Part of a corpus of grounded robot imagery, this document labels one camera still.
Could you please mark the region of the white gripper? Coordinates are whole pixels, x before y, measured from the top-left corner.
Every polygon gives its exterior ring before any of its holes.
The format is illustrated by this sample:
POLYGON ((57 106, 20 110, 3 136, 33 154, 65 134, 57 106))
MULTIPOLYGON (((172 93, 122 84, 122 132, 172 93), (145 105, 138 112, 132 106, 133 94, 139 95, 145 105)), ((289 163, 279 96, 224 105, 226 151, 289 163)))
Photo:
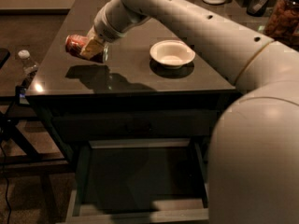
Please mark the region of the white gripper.
POLYGON ((103 52, 103 44, 125 37, 129 30, 149 19, 148 16, 135 13, 126 7, 121 0, 109 1, 96 14, 93 27, 87 33, 90 39, 83 45, 80 56, 90 60, 103 52))

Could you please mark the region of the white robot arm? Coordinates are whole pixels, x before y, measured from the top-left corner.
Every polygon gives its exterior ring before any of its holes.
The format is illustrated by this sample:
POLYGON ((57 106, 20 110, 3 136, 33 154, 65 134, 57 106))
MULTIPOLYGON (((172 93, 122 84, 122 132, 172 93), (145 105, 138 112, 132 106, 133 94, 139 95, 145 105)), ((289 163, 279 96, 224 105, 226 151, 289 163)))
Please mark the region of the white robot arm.
POLYGON ((242 94, 209 145, 210 224, 299 224, 299 53, 186 0, 112 0, 81 54, 91 58, 147 17, 242 94))

